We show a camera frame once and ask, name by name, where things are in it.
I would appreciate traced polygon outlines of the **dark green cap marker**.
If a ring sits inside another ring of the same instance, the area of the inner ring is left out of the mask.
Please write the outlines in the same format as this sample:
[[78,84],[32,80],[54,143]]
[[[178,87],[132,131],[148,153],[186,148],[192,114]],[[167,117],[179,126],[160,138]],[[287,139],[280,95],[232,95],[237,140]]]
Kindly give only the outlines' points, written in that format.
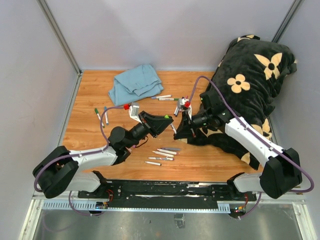
[[98,117],[98,120],[99,120],[99,122],[100,122],[101,127],[102,127],[102,128],[105,128],[105,125],[104,125],[104,123],[103,123],[103,121],[102,121],[102,118],[101,118],[101,115],[100,115],[98,109],[95,108],[95,109],[94,109],[94,112],[95,112],[95,114],[96,114],[97,117]]

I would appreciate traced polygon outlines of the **black marker without cap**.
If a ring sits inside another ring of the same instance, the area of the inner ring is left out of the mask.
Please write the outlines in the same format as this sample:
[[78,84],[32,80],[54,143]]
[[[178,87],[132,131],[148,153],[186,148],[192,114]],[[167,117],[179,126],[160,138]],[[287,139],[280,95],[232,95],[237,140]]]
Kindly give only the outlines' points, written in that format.
[[159,163],[159,162],[153,162],[153,161],[145,161],[146,164],[149,164],[149,165],[155,165],[155,166],[161,166],[162,164]]

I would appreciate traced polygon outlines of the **light blue folded cloth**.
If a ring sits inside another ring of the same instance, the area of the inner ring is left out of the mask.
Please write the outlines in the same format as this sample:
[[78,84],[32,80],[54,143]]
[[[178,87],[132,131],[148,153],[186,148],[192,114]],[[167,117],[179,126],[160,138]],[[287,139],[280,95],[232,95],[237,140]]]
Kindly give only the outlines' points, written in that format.
[[108,95],[118,107],[153,97],[163,90],[162,81],[153,66],[143,64],[116,75]]

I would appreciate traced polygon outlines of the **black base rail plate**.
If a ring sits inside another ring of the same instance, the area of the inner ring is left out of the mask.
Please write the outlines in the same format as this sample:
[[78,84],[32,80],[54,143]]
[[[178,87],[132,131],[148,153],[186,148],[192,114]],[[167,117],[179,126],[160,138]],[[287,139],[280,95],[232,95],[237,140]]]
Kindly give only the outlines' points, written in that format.
[[218,202],[253,203],[251,193],[230,192],[227,184],[217,182],[103,180],[93,192],[79,191],[81,199],[108,199],[114,208],[134,209],[216,209]]

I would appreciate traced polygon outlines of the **lilac cap marker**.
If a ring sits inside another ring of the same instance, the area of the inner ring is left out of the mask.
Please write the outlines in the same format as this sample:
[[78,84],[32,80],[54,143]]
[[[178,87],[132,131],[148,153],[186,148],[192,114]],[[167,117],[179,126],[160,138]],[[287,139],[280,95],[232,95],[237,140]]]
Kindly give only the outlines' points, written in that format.
[[156,99],[163,99],[163,98],[171,98],[172,95],[169,94],[169,95],[158,95],[158,96],[152,96],[151,99],[152,100],[156,100]]

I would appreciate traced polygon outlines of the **peach cap marker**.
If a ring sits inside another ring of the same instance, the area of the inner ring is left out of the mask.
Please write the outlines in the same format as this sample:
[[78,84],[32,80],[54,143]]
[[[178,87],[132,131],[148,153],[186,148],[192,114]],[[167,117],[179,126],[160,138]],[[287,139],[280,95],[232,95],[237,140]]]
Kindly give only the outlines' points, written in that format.
[[152,151],[152,152],[157,154],[157,155],[165,156],[165,157],[168,157],[168,158],[173,158],[174,157],[173,154],[169,154],[169,153],[164,153],[164,152],[160,152],[160,151]]

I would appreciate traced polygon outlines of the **purple cap marker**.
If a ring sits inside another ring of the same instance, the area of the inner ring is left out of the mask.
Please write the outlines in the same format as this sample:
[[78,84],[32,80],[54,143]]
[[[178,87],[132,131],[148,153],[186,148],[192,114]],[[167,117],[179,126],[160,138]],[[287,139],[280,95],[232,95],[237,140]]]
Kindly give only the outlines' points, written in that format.
[[173,161],[172,157],[148,157],[149,160]]

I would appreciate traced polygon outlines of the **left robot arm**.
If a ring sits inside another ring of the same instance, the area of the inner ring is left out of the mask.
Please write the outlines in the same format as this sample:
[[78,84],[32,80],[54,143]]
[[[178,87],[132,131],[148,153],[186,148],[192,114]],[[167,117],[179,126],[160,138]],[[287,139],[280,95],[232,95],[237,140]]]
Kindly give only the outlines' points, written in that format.
[[131,147],[148,136],[158,137],[174,121],[169,115],[152,115],[145,111],[137,118],[138,123],[130,130],[114,127],[103,147],[89,150],[68,150],[63,145],[56,147],[32,172],[35,191],[43,193],[47,199],[73,191],[103,197],[107,185],[90,170],[123,163],[131,154]]

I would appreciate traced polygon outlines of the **aluminium frame rail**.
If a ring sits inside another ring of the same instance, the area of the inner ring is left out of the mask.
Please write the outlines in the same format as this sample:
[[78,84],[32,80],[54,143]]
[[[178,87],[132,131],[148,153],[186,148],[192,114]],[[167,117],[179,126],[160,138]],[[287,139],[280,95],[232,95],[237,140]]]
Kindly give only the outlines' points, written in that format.
[[[78,198],[78,191],[73,191],[71,193],[71,198],[72,199],[76,199]],[[32,195],[32,199],[35,200],[67,200],[69,198],[69,191],[63,192],[62,194],[58,195],[57,197],[53,197],[53,198],[47,198],[43,193],[34,193]]]

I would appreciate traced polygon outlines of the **right corner metal post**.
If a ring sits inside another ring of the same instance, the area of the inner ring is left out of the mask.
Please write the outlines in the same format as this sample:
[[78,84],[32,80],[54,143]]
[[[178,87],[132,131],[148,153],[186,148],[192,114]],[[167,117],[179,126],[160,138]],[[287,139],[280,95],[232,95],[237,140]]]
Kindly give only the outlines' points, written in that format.
[[302,6],[303,2],[304,0],[294,0],[292,2],[281,24],[279,25],[275,35],[271,40],[273,43],[278,43],[281,40],[287,28],[289,27],[290,23],[294,19],[296,13],[299,11],[300,7]]

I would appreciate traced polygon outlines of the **grey marker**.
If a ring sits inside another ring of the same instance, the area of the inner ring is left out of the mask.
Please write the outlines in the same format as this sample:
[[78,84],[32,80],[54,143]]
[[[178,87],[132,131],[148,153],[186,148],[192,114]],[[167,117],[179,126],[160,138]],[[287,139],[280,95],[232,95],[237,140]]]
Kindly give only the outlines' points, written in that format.
[[167,150],[167,151],[181,151],[181,148],[176,148],[176,147],[162,147],[162,150]]

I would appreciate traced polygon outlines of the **left corner metal post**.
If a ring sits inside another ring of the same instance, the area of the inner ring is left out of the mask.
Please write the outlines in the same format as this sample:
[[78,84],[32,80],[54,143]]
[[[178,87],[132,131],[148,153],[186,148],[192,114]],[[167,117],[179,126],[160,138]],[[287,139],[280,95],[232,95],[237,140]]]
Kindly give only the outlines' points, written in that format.
[[76,74],[78,76],[80,76],[82,74],[82,70],[79,67],[79,64],[77,63],[55,17],[53,12],[51,11],[48,3],[46,0],[36,0],[36,2],[38,3],[40,9],[42,10],[45,18],[47,19],[55,37],[57,38],[62,50],[64,51],[66,57],[68,58],[73,70],[76,72]]

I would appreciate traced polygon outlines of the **corner metal post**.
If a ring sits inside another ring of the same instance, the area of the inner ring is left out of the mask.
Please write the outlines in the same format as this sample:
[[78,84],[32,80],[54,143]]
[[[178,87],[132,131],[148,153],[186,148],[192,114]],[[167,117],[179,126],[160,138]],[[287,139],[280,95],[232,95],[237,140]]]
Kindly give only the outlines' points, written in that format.
[[287,28],[289,27],[290,23],[294,19],[296,13],[299,11],[300,7],[302,6],[303,2],[304,0],[294,0],[292,2],[281,24],[279,25],[275,35],[271,40],[273,43],[278,43],[281,40]]
[[62,50],[64,51],[66,57],[68,58],[73,70],[76,72],[76,74],[78,76],[80,76],[82,74],[82,70],[79,67],[79,64],[77,63],[55,17],[53,12],[51,11],[48,3],[46,0],[36,0],[36,2],[38,3],[40,9],[42,10],[45,18],[47,19],[55,37],[57,38]]

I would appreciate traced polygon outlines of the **pink cap marker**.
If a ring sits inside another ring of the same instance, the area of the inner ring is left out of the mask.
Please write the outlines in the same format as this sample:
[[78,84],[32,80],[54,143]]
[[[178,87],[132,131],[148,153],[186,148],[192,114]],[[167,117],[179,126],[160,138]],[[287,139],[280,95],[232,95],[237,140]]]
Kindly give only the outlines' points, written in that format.
[[170,154],[170,155],[177,155],[177,154],[178,154],[176,151],[165,150],[165,149],[161,149],[161,148],[158,148],[157,150],[158,150],[159,152],[166,153],[166,154]]

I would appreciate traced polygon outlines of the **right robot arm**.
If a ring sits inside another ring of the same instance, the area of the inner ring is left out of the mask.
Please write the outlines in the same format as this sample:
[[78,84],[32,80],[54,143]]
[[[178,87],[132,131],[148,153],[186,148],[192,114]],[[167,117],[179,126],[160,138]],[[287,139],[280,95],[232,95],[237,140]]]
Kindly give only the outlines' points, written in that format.
[[239,173],[227,181],[226,193],[232,200],[240,199],[245,192],[263,192],[277,199],[302,182],[300,158],[293,148],[284,149],[267,140],[240,117],[217,93],[204,92],[200,95],[203,112],[193,115],[191,101],[180,98],[176,111],[182,118],[174,139],[196,137],[202,127],[220,129],[240,143],[262,166],[261,173]]

